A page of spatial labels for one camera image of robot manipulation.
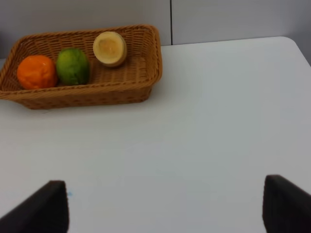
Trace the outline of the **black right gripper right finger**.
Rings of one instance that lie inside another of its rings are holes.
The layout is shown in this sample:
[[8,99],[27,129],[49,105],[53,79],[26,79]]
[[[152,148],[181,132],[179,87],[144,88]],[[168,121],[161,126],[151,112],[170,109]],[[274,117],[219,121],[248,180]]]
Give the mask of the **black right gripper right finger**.
[[268,233],[309,233],[311,195],[280,175],[268,175],[262,219]]

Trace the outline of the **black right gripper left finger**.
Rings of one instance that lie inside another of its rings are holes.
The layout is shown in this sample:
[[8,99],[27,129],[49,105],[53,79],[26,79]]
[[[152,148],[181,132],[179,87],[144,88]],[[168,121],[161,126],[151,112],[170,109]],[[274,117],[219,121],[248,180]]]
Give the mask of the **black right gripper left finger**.
[[49,181],[0,218],[2,233],[66,233],[69,203],[64,181]]

